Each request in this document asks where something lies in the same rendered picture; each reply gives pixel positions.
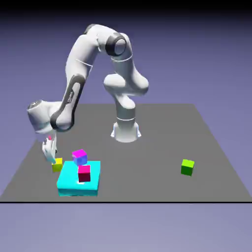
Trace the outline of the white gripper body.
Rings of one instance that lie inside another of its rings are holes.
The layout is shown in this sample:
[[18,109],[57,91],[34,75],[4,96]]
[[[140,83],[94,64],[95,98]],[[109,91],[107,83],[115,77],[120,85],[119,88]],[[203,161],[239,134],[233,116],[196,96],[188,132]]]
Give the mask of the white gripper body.
[[42,143],[42,151],[48,162],[56,163],[57,138],[45,138]]

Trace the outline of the small yellow cube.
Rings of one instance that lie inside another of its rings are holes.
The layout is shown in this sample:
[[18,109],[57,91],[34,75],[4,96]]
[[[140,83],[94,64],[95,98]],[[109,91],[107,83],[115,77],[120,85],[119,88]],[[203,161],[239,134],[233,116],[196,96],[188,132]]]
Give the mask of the small yellow cube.
[[62,158],[56,158],[55,163],[52,163],[52,172],[60,172],[63,167],[63,159]]

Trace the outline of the small magenta cube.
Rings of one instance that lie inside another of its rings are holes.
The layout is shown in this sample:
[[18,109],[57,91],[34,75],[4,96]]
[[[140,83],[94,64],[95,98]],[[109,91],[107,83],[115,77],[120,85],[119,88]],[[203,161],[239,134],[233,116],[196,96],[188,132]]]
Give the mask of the small magenta cube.
[[77,166],[85,165],[88,161],[87,153],[83,149],[72,152],[72,158]]

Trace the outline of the small red cube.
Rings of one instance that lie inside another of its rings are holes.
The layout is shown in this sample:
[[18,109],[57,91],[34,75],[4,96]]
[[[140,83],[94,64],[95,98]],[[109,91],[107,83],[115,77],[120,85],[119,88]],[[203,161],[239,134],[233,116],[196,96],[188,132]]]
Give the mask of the small red cube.
[[79,165],[78,166],[78,181],[80,183],[89,182],[91,180],[91,166]]

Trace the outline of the small green cube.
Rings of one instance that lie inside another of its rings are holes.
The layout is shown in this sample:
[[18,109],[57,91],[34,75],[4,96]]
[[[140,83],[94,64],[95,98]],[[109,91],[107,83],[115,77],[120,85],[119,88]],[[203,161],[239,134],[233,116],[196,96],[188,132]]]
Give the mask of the small green cube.
[[181,164],[181,174],[191,176],[195,162],[193,160],[183,159]]

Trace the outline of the large cyan box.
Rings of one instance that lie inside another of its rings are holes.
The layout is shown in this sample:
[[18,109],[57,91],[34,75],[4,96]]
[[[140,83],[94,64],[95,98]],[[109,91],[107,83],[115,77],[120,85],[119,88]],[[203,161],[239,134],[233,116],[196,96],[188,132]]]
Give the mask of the large cyan box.
[[57,189],[59,196],[97,196],[100,161],[88,161],[91,167],[91,181],[80,183],[78,179],[78,166],[74,161],[65,161],[60,172]]

